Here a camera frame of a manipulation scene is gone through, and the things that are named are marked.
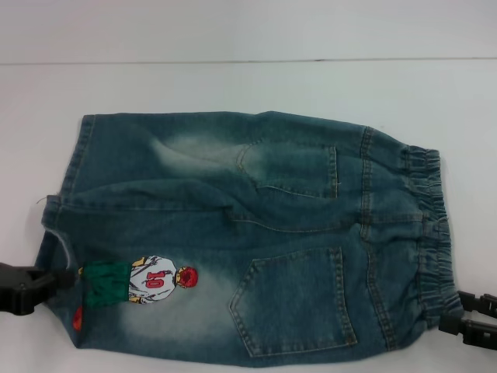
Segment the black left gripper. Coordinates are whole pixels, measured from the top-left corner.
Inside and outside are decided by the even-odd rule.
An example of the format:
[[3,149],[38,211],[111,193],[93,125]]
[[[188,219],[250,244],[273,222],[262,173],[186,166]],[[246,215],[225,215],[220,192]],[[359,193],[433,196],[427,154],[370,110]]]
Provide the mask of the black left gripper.
[[35,267],[14,267],[1,264],[1,311],[13,315],[30,315],[56,290],[68,290],[77,282],[73,270],[47,273]]

